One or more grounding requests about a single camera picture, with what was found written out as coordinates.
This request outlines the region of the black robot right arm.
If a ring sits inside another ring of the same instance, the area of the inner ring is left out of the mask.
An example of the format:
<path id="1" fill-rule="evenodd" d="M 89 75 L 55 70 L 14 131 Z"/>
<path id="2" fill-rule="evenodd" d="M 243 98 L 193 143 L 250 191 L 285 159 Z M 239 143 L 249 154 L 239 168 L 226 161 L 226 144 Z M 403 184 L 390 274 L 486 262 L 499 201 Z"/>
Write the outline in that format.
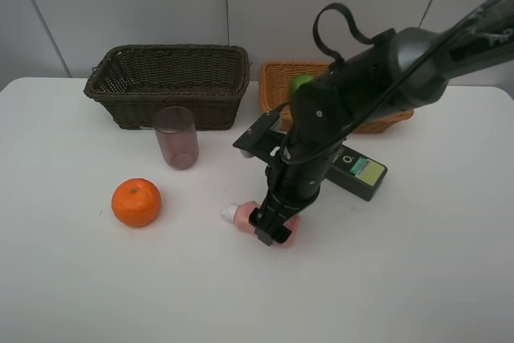
<path id="1" fill-rule="evenodd" d="M 299 87 L 288 103 L 293 124 L 267 164 L 267 195 L 250 216 L 267 245 L 291 236 L 287 221 L 310 206 L 323 181 L 366 196 L 361 180 L 369 162 L 346 155 L 347 136 L 360 124 L 437 102 L 450 80 L 513 58 L 513 0 L 487 0 L 453 27 L 434 33 L 418 27 L 372 38 L 357 28 L 349 8 L 329 5 L 367 46 L 344 59 L 314 35 L 332 58 L 328 70 Z"/>

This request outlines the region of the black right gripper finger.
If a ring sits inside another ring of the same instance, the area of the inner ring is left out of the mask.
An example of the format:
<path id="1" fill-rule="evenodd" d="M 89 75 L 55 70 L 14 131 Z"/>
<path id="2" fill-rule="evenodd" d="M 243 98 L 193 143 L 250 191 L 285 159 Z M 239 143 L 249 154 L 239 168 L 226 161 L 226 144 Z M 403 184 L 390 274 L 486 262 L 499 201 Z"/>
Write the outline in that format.
<path id="1" fill-rule="evenodd" d="M 287 243 L 292 240 L 299 225 L 300 213 L 308 204 L 276 204 L 271 211 L 271 240 L 273 243 Z"/>
<path id="2" fill-rule="evenodd" d="M 249 223 L 254 227 L 259 241 L 267 246 L 280 244 L 281 217 L 279 203 L 274 198 L 266 198 L 260 207 L 255 208 L 250 214 Z"/>

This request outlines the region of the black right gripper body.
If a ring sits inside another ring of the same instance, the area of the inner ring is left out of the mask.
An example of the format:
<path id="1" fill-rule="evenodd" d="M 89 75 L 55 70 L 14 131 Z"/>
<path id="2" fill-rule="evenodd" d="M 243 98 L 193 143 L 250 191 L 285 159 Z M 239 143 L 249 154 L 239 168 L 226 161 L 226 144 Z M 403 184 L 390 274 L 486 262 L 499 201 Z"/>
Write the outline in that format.
<path id="1" fill-rule="evenodd" d="M 318 142 L 300 133 L 287 133 L 267 165 L 266 198 L 279 204 L 308 204 L 316 200 L 326 173 L 341 153 L 343 141 Z"/>

